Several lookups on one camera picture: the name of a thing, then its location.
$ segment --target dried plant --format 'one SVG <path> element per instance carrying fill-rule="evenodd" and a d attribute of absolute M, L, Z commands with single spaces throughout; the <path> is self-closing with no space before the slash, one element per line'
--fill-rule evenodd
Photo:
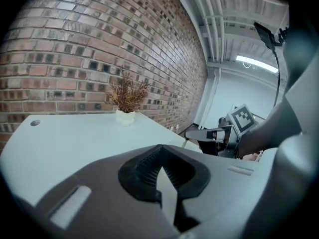
<path fill-rule="evenodd" d="M 136 87 L 132 77 L 123 69 L 123 66 L 121 66 L 121 71 L 122 78 L 111 85 L 112 91 L 109 93 L 111 103 L 125 113 L 134 112 L 140 108 L 141 103 L 148 95 L 150 85 L 142 81 Z"/>

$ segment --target fluorescent light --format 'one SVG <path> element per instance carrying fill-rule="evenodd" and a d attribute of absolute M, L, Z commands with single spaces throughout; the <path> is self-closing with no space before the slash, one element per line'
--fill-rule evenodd
<path fill-rule="evenodd" d="M 238 61 L 243 61 L 243 62 L 246 62 L 246 63 L 249 63 L 249 64 L 253 64 L 253 65 L 256 65 L 256 66 L 259 66 L 259 67 L 262 67 L 264 69 L 267 69 L 273 73 L 277 73 L 278 72 L 278 69 L 273 67 L 273 66 L 270 66 L 270 65 L 267 65 L 263 62 L 260 62 L 258 60 L 255 60 L 255 59 L 252 59 L 252 58 L 247 58 L 247 57 L 243 57 L 243 56 L 237 56 L 236 60 Z"/>

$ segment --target white pot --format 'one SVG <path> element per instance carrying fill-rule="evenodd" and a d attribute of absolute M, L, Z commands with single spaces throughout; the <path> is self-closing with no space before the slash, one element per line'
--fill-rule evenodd
<path fill-rule="evenodd" d="M 119 123 L 122 126 L 129 126 L 134 122 L 135 112 L 131 112 L 129 114 L 126 114 L 123 111 L 116 110 L 116 122 Z"/>

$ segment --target white table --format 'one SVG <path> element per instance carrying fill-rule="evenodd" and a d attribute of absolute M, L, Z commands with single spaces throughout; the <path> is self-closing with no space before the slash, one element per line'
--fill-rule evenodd
<path fill-rule="evenodd" d="M 31 126 L 34 120 L 40 124 Z M 10 138 L 0 169 L 11 191 L 35 206 L 55 185 L 85 165 L 155 144 L 181 147 L 184 138 L 143 114 L 122 127 L 115 114 L 31 115 Z M 201 152 L 188 142 L 185 148 Z"/>

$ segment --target ceiling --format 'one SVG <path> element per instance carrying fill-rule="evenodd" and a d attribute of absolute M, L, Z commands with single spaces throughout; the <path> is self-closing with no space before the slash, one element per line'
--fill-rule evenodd
<path fill-rule="evenodd" d="M 236 56 L 247 56 L 277 67 L 274 55 L 260 40 L 253 23 L 262 24 L 276 36 L 280 28 L 288 26 L 287 6 L 264 0 L 180 1 L 196 28 L 208 68 L 238 71 L 276 87 L 276 75 L 255 66 L 245 68 L 242 62 L 236 62 Z M 276 52 L 283 89 L 287 80 L 287 68 L 282 47 L 277 47 Z"/>

